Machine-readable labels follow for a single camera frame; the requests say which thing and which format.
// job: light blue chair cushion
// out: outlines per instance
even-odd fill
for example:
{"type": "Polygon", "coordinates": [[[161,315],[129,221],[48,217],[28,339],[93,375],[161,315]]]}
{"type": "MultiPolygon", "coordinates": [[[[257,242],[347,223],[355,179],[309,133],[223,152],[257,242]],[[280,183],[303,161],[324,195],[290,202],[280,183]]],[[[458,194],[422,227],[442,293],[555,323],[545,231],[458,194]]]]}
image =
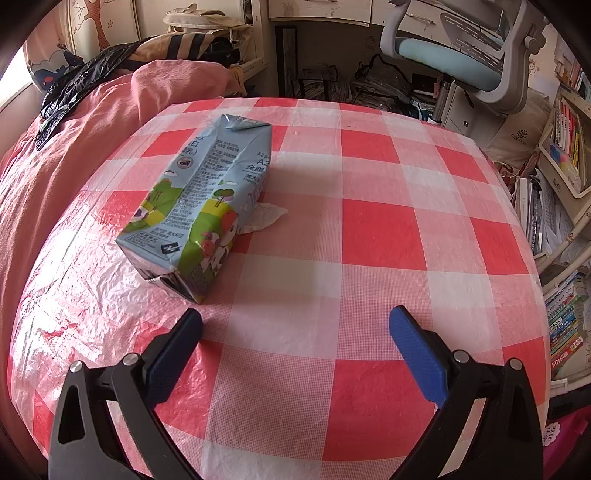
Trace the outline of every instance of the light blue chair cushion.
{"type": "Polygon", "coordinates": [[[501,82],[501,74],[451,48],[415,38],[397,38],[396,52],[405,59],[422,63],[460,82],[490,92],[501,82]]]}

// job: office chair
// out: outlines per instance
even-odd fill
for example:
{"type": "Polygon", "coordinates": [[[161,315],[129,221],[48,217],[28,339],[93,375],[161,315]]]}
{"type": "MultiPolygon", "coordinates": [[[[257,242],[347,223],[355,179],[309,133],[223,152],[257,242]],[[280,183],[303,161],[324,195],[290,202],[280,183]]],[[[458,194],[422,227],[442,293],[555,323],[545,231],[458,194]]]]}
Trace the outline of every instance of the office chair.
{"type": "Polygon", "coordinates": [[[411,0],[390,0],[380,48],[393,58],[416,61],[443,76],[432,120],[441,122],[450,85],[464,90],[500,113],[517,113],[527,100],[528,66],[546,40],[548,20],[527,0],[440,0],[464,19],[442,13],[452,44],[459,49],[415,38],[397,37],[411,0]]]}

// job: desk drawer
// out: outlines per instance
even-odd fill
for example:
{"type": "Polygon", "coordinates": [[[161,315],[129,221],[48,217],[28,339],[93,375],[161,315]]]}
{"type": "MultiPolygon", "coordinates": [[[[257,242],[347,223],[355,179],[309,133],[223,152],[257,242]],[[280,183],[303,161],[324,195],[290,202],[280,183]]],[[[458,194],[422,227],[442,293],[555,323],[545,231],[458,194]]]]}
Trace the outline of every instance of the desk drawer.
{"type": "MultiPolygon", "coordinates": [[[[371,23],[376,25],[384,25],[386,19],[395,8],[393,4],[388,3],[388,0],[374,0],[371,23]]],[[[441,22],[441,14],[444,11],[440,8],[425,2],[414,0],[410,2],[406,16],[400,24],[399,30],[412,33],[419,37],[424,37],[429,40],[439,42],[446,47],[451,46],[449,37],[443,29],[441,22]]]]}
{"type": "Polygon", "coordinates": [[[269,0],[269,18],[352,21],[369,25],[372,0],[269,0]]]}

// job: red and white checkered tablecloth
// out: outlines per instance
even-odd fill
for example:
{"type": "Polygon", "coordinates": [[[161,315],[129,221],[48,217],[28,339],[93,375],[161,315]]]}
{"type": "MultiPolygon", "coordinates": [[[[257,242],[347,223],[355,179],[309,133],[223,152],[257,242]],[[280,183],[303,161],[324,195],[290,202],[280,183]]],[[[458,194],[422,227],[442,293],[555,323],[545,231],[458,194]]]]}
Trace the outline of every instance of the red and white checkered tablecloth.
{"type": "Polygon", "coordinates": [[[206,480],[389,478],[434,413],[388,334],[398,304],[452,350],[521,358],[545,419],[548,329],[534,260],[472,140],[350,105],[219,99],[171,106],[142,127],[37,260],[8,381],[45,453],[68,365],[140,352],[190,306],[143,281],[115,237],[171,157],[222,113],[273,125],[263,196],[289,213],[236,242],[198,307],[204,340],[157,408],[206,480]]]}

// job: chair backrest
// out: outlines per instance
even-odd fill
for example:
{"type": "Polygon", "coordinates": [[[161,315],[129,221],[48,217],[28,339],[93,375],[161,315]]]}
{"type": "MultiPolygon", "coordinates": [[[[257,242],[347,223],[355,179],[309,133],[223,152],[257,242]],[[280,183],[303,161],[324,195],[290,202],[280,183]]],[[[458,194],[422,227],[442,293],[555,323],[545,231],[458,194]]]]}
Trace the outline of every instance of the chair backrest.
{"type": "MultiPolygon", "coordinates": [[[[477,99],[495,110],[503,113],[521,111],[527,101],[530,55],[537,54],[545,44],[542,30],[548,24],[547,19],[528,0],[440,1],[476,23],[470,25],[466,21],[450,21],[452,15],[442,14],[444,25],[448,24],[446,32],[455,37],[452,43],[460,45],[458,50],[502,72],[499,85],[490,92],[466,87],[473,90],[477,99]]],[[[386,55],[396,58],[396,34],[410,0],[391,0],[390,3],[396,7],[384,26],[380,48],[386,55]]]]}
{"type": "Polygon", "coordinates": [[[493,1],[487,0],[439,0],[454,12],[473,21],[477,25],[482,25],[489,30],[496,31],[501,22],[503,13],[493,1]]]}

